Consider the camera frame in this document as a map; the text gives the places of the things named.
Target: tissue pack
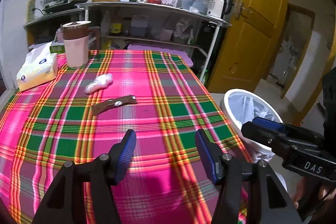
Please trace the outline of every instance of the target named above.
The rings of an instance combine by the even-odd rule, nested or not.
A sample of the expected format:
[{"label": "tissue pack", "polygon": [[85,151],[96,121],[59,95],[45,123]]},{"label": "tissue pack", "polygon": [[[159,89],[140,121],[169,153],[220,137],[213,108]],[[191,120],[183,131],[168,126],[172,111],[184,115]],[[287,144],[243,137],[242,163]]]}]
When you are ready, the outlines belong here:
[{"label": "tissue pack", "polygon": [[50,43],[33,49],[16,75],[20,91],[55,79],[58,72],[57,54],[50,53]]}]

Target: pink basket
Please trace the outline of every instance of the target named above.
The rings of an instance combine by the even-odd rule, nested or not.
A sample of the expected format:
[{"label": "pink basket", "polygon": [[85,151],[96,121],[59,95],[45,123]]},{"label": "pink basket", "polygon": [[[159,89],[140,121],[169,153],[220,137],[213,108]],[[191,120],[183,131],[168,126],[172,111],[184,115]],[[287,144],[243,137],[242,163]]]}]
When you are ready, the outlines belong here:
[{"label": "pink basket", "polygon": [[176,0],[162,0],[161,5],[175,7]]}]

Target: white trash can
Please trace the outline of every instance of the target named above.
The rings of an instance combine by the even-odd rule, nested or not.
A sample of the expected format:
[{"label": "white trash can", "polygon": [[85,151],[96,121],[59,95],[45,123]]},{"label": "white trash can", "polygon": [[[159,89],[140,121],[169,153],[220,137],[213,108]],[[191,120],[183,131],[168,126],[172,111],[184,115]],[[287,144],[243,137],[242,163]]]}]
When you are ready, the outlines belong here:
[{"label": "white trash can", "polygon": [[241,140],[248,144],[246,149],[250,153],[252,161],[270,161],[274,156],[271,148],[245,138],[242,135],[241,128],[245,122],[252,121],[255,117],[262,117],[271,121],[282,122],[280,116],[273,107],[252,92],[233,89],[225,93],[224,98],[221,100],[220,108]]}]

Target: door panel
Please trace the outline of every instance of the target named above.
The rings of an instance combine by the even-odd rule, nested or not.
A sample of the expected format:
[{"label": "door panel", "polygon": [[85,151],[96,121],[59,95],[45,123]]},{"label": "door panel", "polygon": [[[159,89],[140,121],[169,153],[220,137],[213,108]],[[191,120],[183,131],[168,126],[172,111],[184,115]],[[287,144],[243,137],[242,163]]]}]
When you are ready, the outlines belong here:
[{"label": "door panel", "polygon": [[254,91],[277,44],[288,0],[236,0],[226,37],[209,79],[209,92]]}]

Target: screw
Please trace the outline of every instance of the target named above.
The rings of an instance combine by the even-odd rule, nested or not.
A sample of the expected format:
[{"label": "screw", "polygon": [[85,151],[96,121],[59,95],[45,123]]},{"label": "screw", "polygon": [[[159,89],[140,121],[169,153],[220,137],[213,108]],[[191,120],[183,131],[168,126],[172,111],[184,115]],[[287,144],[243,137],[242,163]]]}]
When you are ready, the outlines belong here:
[{"label": "screw", "polygon": [[232,156],[228,153],[225,153],[225,154],[222,155],[222,158],[223,158],[223,160],[230,160],[230,159],[232,159]]},{"label": "screw", "polygon": [[108,154],[101,154],[101,155],[99,156],[99,159],[100,159],[100,160],[108,160],[108,158],[109,158],[109,155],[108,155]]},{"label": "screw", "polygon": [[65,167],[70,167],[72,165],[72,161],[71,160],[68,160],[64,163],[64,166]]},{"label": "screw", "polygon": [[258,164],[261,166],[261,167],[266,167],[268,165],[268,163],[264,160],[260,160],[258,161]]}]

